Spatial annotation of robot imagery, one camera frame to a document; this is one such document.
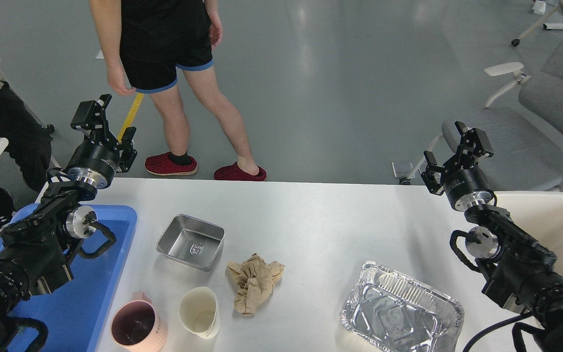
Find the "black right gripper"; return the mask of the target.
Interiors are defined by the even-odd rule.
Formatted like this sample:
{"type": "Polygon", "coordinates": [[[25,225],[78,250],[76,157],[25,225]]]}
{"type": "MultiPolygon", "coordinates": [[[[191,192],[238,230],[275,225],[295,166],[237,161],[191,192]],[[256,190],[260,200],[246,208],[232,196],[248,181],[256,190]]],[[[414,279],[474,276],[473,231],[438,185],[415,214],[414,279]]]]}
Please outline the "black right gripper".
{"type": "Polygon", "coordinates": [[[456,121],[460,143],[455,152],[455,164],[460,169],[453,172],[439,167],[431,150],[424,151],[425,170],[421,179],[431,194],[446,194],[451,208],[460,212],[485,203],[490,203],[495,194],[479,169],[478,161],[493,157],[494,150],[485,131],[470,129],[465,123],[456,121]]]}

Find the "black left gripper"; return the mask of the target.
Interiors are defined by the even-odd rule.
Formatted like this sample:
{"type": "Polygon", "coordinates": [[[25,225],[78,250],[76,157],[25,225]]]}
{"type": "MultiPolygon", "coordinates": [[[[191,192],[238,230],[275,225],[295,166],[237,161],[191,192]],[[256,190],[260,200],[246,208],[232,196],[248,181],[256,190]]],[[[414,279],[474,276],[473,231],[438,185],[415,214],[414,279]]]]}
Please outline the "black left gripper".
{"type": "Polygon", "coordinates": [[[136,127],[127,127],[120,142],[112,138],[106,116],[111,94],[102,94],[98,100],[81,102],[70,127],[81,131],[85,139],[72,155],[65,173],[71,180],[89,183],[96,189],[105,189],[117,173],[127,173],[138,156],[133,138],[136,127]]]}

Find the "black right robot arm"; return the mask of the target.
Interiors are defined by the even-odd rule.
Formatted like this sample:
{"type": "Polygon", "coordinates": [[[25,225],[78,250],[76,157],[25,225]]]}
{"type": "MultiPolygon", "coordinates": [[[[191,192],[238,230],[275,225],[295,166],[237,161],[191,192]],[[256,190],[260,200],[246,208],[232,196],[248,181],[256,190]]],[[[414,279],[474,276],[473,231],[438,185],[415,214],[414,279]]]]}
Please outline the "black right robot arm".
{"type": "Polygon", "coordinates": [[[485,335],[512,325],[517,352],[526,350],[523,334],[533,336],[543,352],[563,352],[563,276],[554,271],[556,254],[521,229],[497,198],[479,168],[494,152],[485,131],[455,122],[460,143],[440,166],[430,150],[421,178],[431,194],[446,194],[452,209],[476,225],[468,232],[454,230],[449,245],[470,270],[483,275],[482,293],[514,318],[489,326],[465,345],[468,352],[485,335]]]}

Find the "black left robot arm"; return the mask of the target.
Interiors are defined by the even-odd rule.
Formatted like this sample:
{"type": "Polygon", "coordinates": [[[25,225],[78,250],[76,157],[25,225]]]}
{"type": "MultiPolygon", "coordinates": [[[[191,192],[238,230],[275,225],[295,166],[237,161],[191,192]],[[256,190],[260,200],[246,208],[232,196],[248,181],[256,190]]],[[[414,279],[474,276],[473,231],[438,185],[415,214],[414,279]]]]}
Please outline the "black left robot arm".
{"type": "Polygon", "coordinates": [[[66,167],[47,172],[48,186],[38,207],[0,234],[0,352],[7,350],[21,327],[38,333],[27,351],[40,351],[47,341],[47,325],[11,317],[9,312],[31,296],[51,294],[72,281],[76,256],[95,259],[116,243],[94,209],[83,204],[109,187],[117,173],[129,171],[138,154],[132,142],[135,127],[125,129],[121,138],[110,132],[106,116],[110,101],[111,94],[103,94],[80,103],[71,127],[84,133],[83,142],[66,167]]]}

